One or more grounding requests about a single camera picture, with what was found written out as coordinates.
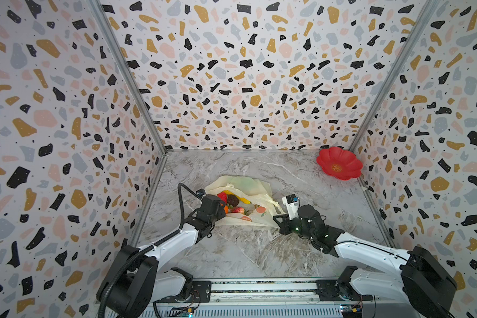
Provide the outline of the yellow plastic fruit-print bag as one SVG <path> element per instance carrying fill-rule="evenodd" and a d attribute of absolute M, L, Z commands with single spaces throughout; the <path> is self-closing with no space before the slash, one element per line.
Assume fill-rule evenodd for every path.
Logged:
<path fill-rule="evenodd" d="M 285 214 L 281 205 L 274 200 L 270 184 L 259 179 L 245 176 L 221 176 L 216 181 L 205 187 L 205 192 L 211 195 L 225 192 L 244 197 L 251 204 L 239 203 L 238 207 L 251 210 L 250 215 L 230 212 L 225 218 L 217 222 L 218 226 L 252 226 L 271 227 L 279 226 L 273 221 L 276 215 Z"/>

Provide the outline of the red flower-shaped plate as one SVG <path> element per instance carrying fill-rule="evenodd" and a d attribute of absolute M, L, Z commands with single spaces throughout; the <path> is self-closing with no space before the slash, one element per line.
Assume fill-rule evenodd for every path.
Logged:
<path fill-rule="evenodd" d="M 326 175 L 339 180 L 347 181 L 362 175 L 363 163 L 353 152 L 339 147 L 321 149 L 316 163 Z"/>

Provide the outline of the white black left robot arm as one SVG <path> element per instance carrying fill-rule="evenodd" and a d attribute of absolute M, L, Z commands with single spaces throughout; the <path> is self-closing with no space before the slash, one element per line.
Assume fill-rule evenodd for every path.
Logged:
<path fill-rule="evenodd" d="M 182 227 L 158 242 L 137 248 L 124 246 L 113 261 L 96 298 L 98 317 L 110 309 L 119 317 L 139 317 L 147 306 L 164 298 L 193 299 L 193 276 L 179 268 L 159 270 L 182 251 L 209 237 L 226 216 L 220 197 L 206 195 L 201 206 L 183 220 Z"/>

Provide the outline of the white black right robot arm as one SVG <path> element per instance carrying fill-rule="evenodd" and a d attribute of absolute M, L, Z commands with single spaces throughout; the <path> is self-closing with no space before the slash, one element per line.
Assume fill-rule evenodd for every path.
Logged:
<path fill-rule="evenodd" d="M 380 296 L 407 303 L 424 317 L 451 317 L 457 283 L 428 250 L 395 249 L 362 240 L 327 225 L 311 205 L 288 203 L 287 208 L 288 213 L 273 217 L 281 234 L 296 234 L 323 254 L 364 265 L 347 266 L 340 275 L 336 289 L 342 298 Z"/>

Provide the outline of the red toy fruit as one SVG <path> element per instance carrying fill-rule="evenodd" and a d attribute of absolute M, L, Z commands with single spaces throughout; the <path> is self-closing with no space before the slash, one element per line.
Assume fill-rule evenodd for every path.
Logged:
<path fill-rule="evenodd" d="M 218 193 L 217 196 L 220 198 L 220 200 L 224 203 L 227 204 L 228 196 L 225 192 Z"/>

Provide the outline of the yellow toy banana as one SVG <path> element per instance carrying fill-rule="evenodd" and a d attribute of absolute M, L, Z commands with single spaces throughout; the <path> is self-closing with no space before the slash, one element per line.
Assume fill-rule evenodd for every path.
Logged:
<path fill-rule="evenodd" d="M 249 201 L 248 199 L 246 199 L 244 197 L 241 197 L 241 196 L 238 196 L 238 195 L 236 195 L 236 197 L 239 199 L 240 202 L 242 202 L 244 204 L 251 204 L 251 201 Z"/>

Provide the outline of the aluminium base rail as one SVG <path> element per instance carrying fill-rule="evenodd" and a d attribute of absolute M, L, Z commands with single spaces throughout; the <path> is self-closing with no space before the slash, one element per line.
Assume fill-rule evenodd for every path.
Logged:
<path fill-rule="evenodd" d="M 138 304 L 107 304 L 103 317 L 418 317 L 411 306 L 378 295 L 335 291 L 336 278 L 204 278 L 172 283 Z"/>

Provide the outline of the aluminium left corner post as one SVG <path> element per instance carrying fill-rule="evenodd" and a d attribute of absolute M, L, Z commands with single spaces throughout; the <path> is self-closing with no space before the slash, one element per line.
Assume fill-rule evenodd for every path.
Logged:
<path fill-rule="evenodd" d="M 131 92 L 132 97 L 139 108 L 140 114 L 143 116 L 145 125 L 147 126 L 148 130 L 152 135 L 155 148 L 157 151 L 159 151 L 160 156 L 164 158 L 167 153 L 166 148 L 162 144 L 161 138 L 158 134 L 154 121 L 152 120 L 151 114 L 149 113 L 145 101 L 140 94 L 139 88 L 131 74 L 127 61 L 121 52 L 119 43 L 117 42 L 116 36 L 113 32 L 113 28 L 107 20 L 101 2 L 98 0 L 89 0 L 87 1 L 87 3 L 90 6 L 90 10 L 96 20 L 99 29 L 102 32 L 104 40 L 109 46 L 111 55 L 115 58 L 117 67 L 124 77 L 124 82 L 126 83 L 129 91 Z"/>

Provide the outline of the aluminium corner post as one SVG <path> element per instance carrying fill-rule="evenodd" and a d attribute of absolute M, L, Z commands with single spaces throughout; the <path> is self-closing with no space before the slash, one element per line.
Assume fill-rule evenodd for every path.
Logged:
<path fill-rule="evenodd" d="M 99 29 L 102 32 L 104 40 L 109 46 L 111 55 L 115 58 L 117 67 L 124 77 L 124 82 L 126 83 L 129 91 L 131 92 L 132 97 L 139 108 L 140 114 L 143 116 L 145 125 L 147 126 L 148 130 L 152 135 L 155 148 L 157 151 L 159 151 L 160 156 L 164 158 L 167 153 L 166 148 L 162 144 L 161 138 L 158 134 L 154 121 L 152 120 L 151 114 L 149 113 L 145 101 L 140 94 L 139 88 L 131 74 L 127 61 L 121 52 L 119 43 L 117 42 L 116 36 L 113 32 L 113 28 L 107 20 L 101 2 L 98 0 L 89 0 L 87 1 L 87 3 L 90 6 L 90 10 L 96 20 Z"/>
<path fill-rule="evenodd" d="M 369 124 L 374 120 L 374 116 L 377 114 L 378 110 L 381 108 L 383 101 L 388 95 L 390 88 L 393 86 L 394 82 L 400 75 L 401 71 L 404 69 L 404 64 L 407 62 L 409 55 L 411 54 L 414 46 L 417 41 L 420 39 L 420 36 L 425 30 L 425 27 L 429 24 L 431 17 L 438 8 L 437 0 L 427 0 L 422 7 L 415 25 L 412 28 L 411 33 L 409 34 L 405 45 L 401 48 L 400 53 L 395 59 L 392 69 L 388 73 L 383 84 L 380 86 L 378 93 L 372 103 L 371 108 L 368 110 L 367 114 L 364 117 L 364 121 L 359 127 L 359 131 L 352 140 L 350 148 L 348 149 L 351 152 L 355 152 L 360 144 L 361 139 L 366 134 Z"/>

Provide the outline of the aluminium right corner post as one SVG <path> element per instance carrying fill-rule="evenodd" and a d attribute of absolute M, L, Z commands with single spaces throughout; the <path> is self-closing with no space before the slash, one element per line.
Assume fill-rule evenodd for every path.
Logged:
<path fill-rule="evenodd" d="M 369 124 L 374 120 L 374 116 L 377 114 L 378 110 L 381 108 L 383 101 L 388 95 L 390 88 L 393 86 L 394 82 L 400 75 L 401 71 L 404 69 L 404 64 L 407 62 L 409 55 L 411 54 L 414 46 L 417 41 L 420 39 L 420 36 L 425 30 L 425 27 L 429 24 L 431 17 L 438 8 L 437 0 L 427 0 L 422 7 L 415 25 L 412 28 L 411 33 L 409 34 L 405 45 L 401 48 L 400 53 L 395 59 L 392 69 L 388 73 L 383 84 L 380 86 L 378 93 L 372 103 L 371 108 L 368 110 L 367 114 L 364 117 L 364 121 L 359 127 L 359 131 L 352 140 L 350 148 L 348 149 L 351 152 L 355 152 L 360 144 L 361 139 L 366 134 Z"/>

